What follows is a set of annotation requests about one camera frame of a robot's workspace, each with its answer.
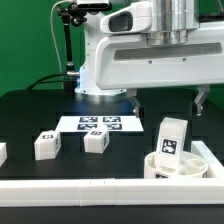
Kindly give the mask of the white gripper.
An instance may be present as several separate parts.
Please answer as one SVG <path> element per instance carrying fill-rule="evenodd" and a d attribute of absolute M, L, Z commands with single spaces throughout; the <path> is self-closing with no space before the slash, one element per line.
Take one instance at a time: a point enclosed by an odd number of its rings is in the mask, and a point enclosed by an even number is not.
<path fill-rule="evenodd" d="M 144 34 L 103 38 L 96 49 L 95 81 L 102 89 L 128 89 L 140 116 L 137 88 L 199 85 L 192 114 L 200 116 L 210 86 L 224 83 L 224 26 L 202 26 L 188 42 L 149 46 Z"/>

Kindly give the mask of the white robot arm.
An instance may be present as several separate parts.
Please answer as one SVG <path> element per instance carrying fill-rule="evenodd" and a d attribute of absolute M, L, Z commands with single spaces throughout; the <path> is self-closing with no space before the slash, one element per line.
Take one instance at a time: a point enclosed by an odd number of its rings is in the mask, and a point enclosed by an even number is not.
<path fill-rule="evenodd" d="M 86 59 L 76 92 L 94 101 L 139 88 L 196 86 L 199 115 L 212 84 L 224 84 L 224 13 L 201 16 L 198 0 L 138 0 L 104 15 L 90 2 Z"/>

